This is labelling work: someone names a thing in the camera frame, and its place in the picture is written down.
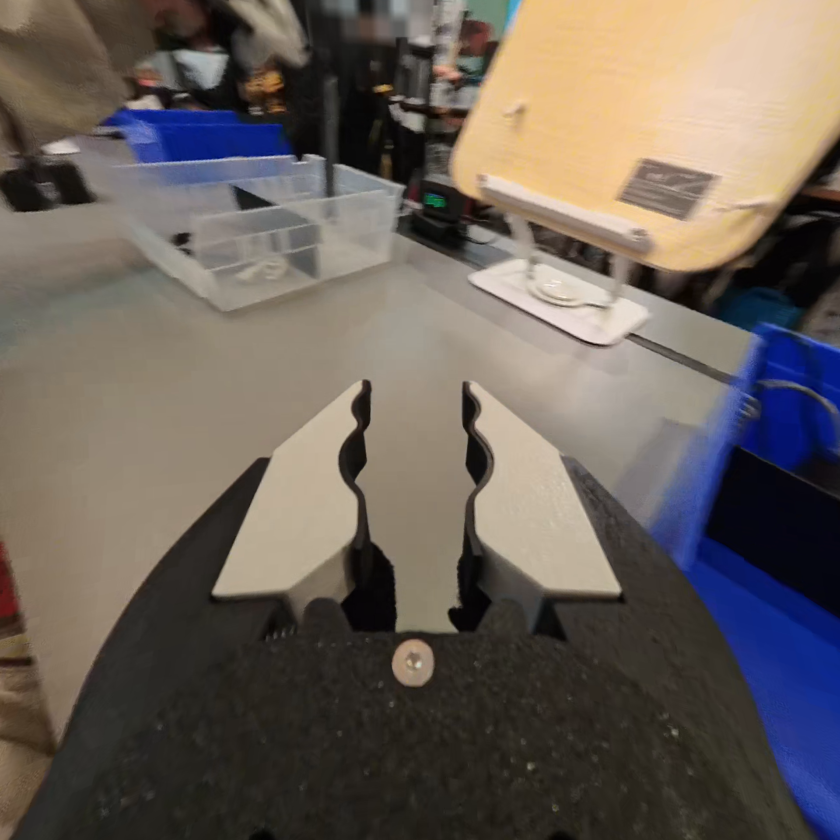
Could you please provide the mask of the black object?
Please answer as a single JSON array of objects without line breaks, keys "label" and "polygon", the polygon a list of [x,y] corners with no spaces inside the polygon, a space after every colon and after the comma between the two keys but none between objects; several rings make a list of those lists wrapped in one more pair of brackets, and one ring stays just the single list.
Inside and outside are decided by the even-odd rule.
[{"label": "black object", "polygon": [[1,194],[16,213],[39,213],[96,202],[84,175],[68,161],[26,161],[1,174]]}]

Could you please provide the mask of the wooden book stand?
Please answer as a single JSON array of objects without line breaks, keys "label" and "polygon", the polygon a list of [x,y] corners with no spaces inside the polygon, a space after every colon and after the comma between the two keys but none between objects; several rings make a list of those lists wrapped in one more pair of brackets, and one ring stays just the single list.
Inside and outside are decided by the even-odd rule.
[{"label": "wooden book stand", "polygon": [[838,1],[522,2],[449,160],[517,259],[469,282],[598,347],[633,265],[729,267],[838,141]]}]

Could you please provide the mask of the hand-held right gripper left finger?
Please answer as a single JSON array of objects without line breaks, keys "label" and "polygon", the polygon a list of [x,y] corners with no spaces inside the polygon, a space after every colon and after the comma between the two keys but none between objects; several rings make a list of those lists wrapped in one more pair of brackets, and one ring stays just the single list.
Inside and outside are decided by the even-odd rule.
[{"label": "hand-held right gripper left finger", "polygon": [[358,478],[367,463],[371,382],[353,383],[279,445],[234,538],[212,597],[277,598],[296,618],[318,599],[341,604],[371,574]]}]

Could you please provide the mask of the clear plastic organizer box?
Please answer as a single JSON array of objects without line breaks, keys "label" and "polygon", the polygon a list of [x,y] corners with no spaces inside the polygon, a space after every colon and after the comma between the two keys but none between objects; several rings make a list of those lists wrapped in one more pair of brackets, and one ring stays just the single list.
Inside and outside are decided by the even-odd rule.
[{"label": "clear plastic organizer box", "polygon": [[317,155],[157,164],[97,174],[129,240],[220,312],[252,308],[392,258],[403,189]]}]

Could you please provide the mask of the red beige cloth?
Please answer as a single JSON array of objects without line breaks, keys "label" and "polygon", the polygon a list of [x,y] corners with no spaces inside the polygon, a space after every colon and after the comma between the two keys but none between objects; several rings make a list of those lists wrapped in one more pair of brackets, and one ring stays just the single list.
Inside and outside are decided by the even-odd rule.
[{"label": "red beige cloth", "polygon": [[1,741],[51,758],[56,739],[44,704],[16,581],[5,544],[1,545]]}]

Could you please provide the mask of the black charger with green display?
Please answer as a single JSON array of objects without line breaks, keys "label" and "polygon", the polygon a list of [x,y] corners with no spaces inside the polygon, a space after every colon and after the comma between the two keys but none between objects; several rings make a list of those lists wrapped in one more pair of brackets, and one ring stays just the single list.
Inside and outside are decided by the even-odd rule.
[{"label": "black charger with green display", "polygon": [[419,183],[419,208],[412,212],[415,236],[447,248],[462,246],[468,238],[467,219],[473,200],[463,194],[450,175],[428,175]]}]

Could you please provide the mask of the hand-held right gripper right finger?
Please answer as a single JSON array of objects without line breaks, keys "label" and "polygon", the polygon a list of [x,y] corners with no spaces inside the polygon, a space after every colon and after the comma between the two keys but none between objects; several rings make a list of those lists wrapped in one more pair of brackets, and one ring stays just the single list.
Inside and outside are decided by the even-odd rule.
[{"label": "hand-held right gripper right finger", "polygon": [[561,452],[474,381],[462,387],[465,504],[461,628],[491,604],[520,606],[539,632],[556,604],[617,604],[623,588]]}]

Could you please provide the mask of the blue plastic bin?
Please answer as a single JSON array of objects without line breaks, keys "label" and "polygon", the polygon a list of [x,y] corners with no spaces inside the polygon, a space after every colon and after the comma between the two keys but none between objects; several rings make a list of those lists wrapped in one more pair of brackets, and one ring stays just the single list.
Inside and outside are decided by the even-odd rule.
[{"label": "blue plastic bin", "polygon": [[838,404],[838,348],[761,325],[649,525],[728,640],[818,838],[839,838]]},{"label": "blue plastic bin", "polygon": [[294,154],[276,122],[247,122],[226,110],[122,109],[102,125],[116,130],[143,164]]}]

